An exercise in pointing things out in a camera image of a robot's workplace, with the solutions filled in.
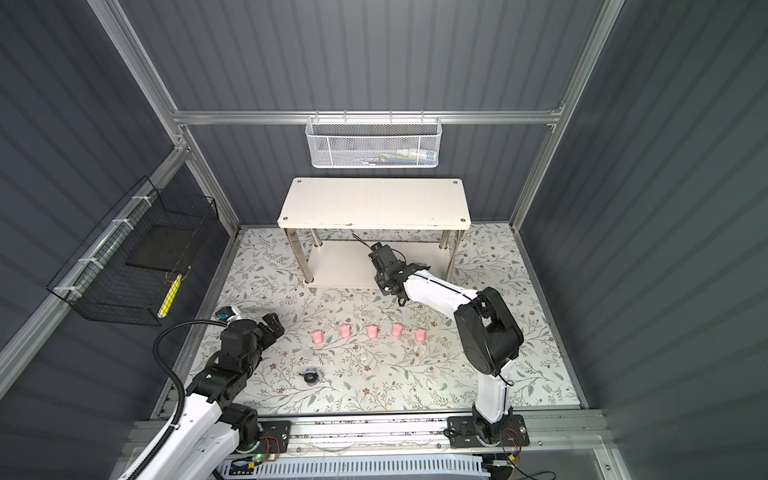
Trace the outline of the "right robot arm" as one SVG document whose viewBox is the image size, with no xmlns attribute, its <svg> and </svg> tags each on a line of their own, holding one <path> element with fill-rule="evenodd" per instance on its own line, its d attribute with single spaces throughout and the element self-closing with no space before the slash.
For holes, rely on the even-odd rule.
<svg viewBox="0 0 768 480">
<path fill-rule="evenodd" d="M 492 287 L 480 291 L 454 285 L 429 272 L 422 263 L 407 263 L 388 245 L 369 247 L 375 282 L 398 304 L 423 304 L 452 320 L 469 364 L 478 372 L 477 395 L 472 406 L 476 435 L 495 445 L 506 432 L 512 415 L 508 379 L 524 334 L 502 295 Z"/>
</svg>

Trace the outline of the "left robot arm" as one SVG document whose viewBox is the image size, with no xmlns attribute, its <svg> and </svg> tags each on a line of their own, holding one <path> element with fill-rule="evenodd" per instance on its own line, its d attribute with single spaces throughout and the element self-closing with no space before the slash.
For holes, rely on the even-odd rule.
<svg viewBox="0 0 768 480">
<path fill-rule="evenodd" d="M 172 417 L 121 475 L 123 479 L 207 479 L 222 477 L 219 466 L 234 454 L 249 468 L 275 460 L 287 450 L 290 424 L 277 430 L 260 424 L 255 409 L 238 404 L 236 397 L 272 346 L 285 330 L 279 317 L 268 313 L 261 320 L 246 319 L 234 307 L 215 313 L 214 320 L 186 324 L 221 327 L 220 348 L 184 385 L 161 357 L 162 340 L 176 330 L 171 326 L 159 334 L 153 355 L 178 390 Z"/>
</svg>

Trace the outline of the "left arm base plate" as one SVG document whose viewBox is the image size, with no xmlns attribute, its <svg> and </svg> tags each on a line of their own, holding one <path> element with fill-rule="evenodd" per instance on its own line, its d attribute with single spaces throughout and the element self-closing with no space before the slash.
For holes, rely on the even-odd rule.
<svg viewBox="0 0 768 480">
<path fill-rule="evenodd" d="M 292 423 L 290 421 L 266 421 L 259 424 L 258 437 L 245 443 L 237 453 L 265 457 L 287 452 Z"/>
</svg>

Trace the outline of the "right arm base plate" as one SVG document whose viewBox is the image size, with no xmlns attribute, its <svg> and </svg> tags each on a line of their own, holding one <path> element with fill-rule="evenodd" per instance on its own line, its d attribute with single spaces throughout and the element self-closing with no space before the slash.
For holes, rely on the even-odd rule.
<svg viewBox="0 0 768 480">
<path fill-rule="evenodd" d="M 524 418 L 517 414 L 504 416 L 496 423 L 472 415 L 452 416 L 447 419 L 443 435 L 455 449 L 501 446 L 522 448 L 530 445 Z"/>
</svg>

